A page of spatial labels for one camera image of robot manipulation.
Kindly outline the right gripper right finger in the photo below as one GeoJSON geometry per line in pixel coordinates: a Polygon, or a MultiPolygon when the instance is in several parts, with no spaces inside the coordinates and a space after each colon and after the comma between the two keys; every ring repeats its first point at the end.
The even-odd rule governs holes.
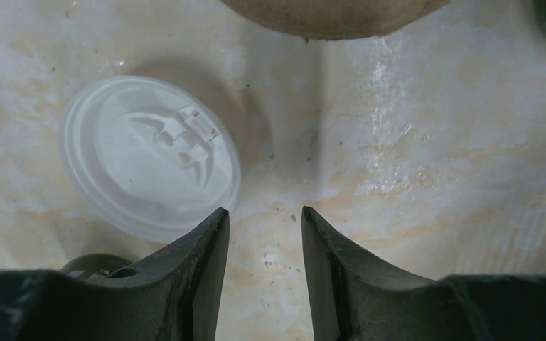
{"type": "Polygon", "coordinates": [[[301,230],[316,340],[546,340],[546,274],[434,281],[372,254],[312,207],[301,230]]]}

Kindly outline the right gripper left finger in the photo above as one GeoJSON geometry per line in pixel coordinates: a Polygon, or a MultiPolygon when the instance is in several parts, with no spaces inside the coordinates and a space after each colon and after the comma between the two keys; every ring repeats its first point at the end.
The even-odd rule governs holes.
{"type": "Polygon", "coordinates": [[[219,208],[107,278],[0,271],[0,340],[214,340],[229,238],[219,208]]]}

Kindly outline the single white cup lid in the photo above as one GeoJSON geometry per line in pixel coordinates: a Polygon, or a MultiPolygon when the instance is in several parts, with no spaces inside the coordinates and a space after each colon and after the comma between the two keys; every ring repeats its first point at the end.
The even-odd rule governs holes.
{"type": "Polygon", "coordinates": [[[154,78],[108,77],[78,92],[63,112],[60,155],[99,217],[151,242],[173,242],[239,200],[240,158],[225,125],[154,78]]]}

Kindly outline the brown pulp cup carrier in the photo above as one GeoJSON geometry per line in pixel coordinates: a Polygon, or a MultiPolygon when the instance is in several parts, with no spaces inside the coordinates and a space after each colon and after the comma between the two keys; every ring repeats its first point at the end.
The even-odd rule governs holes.
{"type": "Polygon", "coordinates": [[[227,0],[265,28],[308,40],[385,36],[449,4],[447,0],[227,0]]]}

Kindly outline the single dark coffee cup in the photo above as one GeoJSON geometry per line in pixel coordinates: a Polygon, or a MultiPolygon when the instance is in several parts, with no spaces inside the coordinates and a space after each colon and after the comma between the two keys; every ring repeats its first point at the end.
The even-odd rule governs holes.
{"type": "Polygon", "coordinates": [[[111,254],[87,254],[69,261],[60,270],[80,280],[107,278],[118,269],[131,264],[131,261],[111,254]]]}

